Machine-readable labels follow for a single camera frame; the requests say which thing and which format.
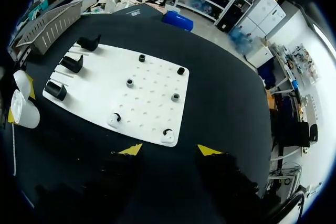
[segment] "white paper cup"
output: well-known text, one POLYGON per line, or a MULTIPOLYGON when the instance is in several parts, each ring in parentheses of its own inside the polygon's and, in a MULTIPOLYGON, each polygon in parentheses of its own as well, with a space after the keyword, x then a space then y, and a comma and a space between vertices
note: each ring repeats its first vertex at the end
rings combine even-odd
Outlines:
POLYGON ((15 123, 26 128, 36 128, 40 122, 40 113, 34 104, 25 100, 23 94, 15 90, 10 104, 15 123))
POLYGON ((26 72, 18 70, 13 74, 13 76, 19 91, 22 93, 25 100, 28 100, 31 88, 26 72))

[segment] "wire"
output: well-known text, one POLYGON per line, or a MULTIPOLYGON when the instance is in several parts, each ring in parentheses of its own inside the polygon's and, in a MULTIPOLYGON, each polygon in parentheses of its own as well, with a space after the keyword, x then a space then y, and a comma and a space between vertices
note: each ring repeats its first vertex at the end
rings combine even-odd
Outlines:
POLYGON ((297 148, 296 150, 292 151, 291 153, 289 153, 289 154, 287 154, 287 155, 285 155, 285 156, 280 156, 280 157, 272 158, 272 159, 271 159, 271 162, 272 162, 272 161, 281 160, 281 159, 284 159, 284 158, 286 158, 286 157, 289 157, 289 156, 293 155, 294 153, 298 152, 299 150, 301 150, 301 147, 297 148))
POLYGON ((15 155, 15 133, 14 133, 14 123, 12 123, 12 134, 13 134, 13 161, 14 161, 14 172, 13 176, 16 176, 16 155, 15 155))

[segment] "white plastic peg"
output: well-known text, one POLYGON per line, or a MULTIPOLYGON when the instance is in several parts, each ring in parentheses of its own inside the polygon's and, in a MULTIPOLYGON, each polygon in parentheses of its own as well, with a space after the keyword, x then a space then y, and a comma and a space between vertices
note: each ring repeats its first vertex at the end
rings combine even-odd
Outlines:
POLYGON ((111 117, 108 119, 107 124, 115 129, 119 127, 119 122, 118 122, 118 115, 113 113, 111 117))
POLYGON ((165 134, 163 134, 163 136, 161 138, 161 142, 166 143, 166 144, 173 143, 175 141, 173 131, 172 130, 166 130, 164 132, 165 132, 165 134))

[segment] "white drawer unit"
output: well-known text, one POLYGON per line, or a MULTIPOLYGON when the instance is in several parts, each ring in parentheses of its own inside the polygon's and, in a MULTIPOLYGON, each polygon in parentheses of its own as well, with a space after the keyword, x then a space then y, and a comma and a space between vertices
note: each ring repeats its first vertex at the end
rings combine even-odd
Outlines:
POLYGON ((261 38, 256 38, 254 40, 254 46, 250 53, 246 56, 246 60, 251 63, 255 68, 259 68, 261 65, 266 63, 269 59, 273 57, 269 48, 263 43, 261 38))
POLYGON ((258 25, 258 27, 267 35, 276 25, 281 22, 285 16, 286 13, 284 10, 282 10, 281 6, 277 5, 272 10, 272 12, 258 25))
POLYGON ((253 8, 247 16, 256 25, 259 25, 277 5, 278 4, 275 0, 256 0, 253 8))
POLYGON ((243 34, 252 33, 256 29, 257 25, 248 17, 244 18, 243 21, 239 24, 241 26, 241 32, 243 34))

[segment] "black table surface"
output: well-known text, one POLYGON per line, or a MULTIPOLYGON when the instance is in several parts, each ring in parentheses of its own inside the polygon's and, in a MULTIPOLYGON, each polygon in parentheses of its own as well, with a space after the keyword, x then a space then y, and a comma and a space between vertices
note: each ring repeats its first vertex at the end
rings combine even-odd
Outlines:
MULTIPOLYGON (((271 154, 270 116, 260 77, 223 48, 195 34, 150 19, 113 15, 81 17, 44 56, 30 59, 41 122, 15 126, 17 180, 35 203, 34 187, 58 183, 82 191, 99 160, 141 141, 109 131, 56 106, 42 90, 61 57, 80 36, 152 55, 190 71, 178 144, 142 142, 144 168, 118 223, 220 223, 202 190, 194 155, 202 144, 237 157, 241 171, 265 191, 271 154)), ((12 156, 12 128, 4 136, 12 156)))

